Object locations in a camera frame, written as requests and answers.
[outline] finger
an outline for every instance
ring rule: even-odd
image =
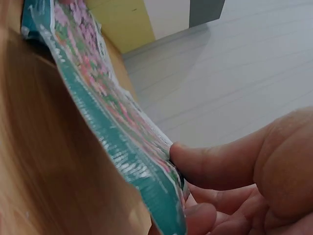
[[[203,189],[194,185],[189,185],[189,189],[197,203],[210,203],[219,212],[233,214],[250,197],[256,185],[226,191]]]
[[[202,188],[226,190],[253,184],[253,171],[267,128],[232,143],[191,149],[175,143],[171,160],[187,181]]]
[[[217,216],[215,207],[208,203],[186,208],[185,214],[188,235],[207,234],[214,226]]]
[[[216,226],[210,235],[246,235],[251,229],[251,224],[244,216],[232,219],[231,217]]]

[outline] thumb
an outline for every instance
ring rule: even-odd
[[[267,128],[229,144],[188,148],[174,143],[171,160],[187,181],[201,188],[227,190],[253,184],[254,165]]]
[[[204,235],[213,228],[217,212],[213,205],[201,203],[185,210],[188,235]]]

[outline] fingernail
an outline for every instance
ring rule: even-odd
[[[202,204],[197,204],[195,206],[186,208],[185,209],[185,215],[190,216],[190,215],[196,213],[201,207],[202,207]]]
[[[176,142],[176,143],[174,143],[174,145],[176,145],[176,146],[179,147],[179,148],[188,148],[187,145],[185,145],[185,144],[183,144],[183,143],[180,143],[180,142]]]

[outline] pink flowers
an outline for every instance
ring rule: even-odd
[[[55,14],[56,20],[58,21],[60,25],[65,26],[66,24],[69,24],[69,20],[66,14],[64,14],[64,11],[59,4],[55,4],[54,14]]]

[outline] gray panel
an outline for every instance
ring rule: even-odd
[[[220,18],[225,0],[190,0],[189,27]]]

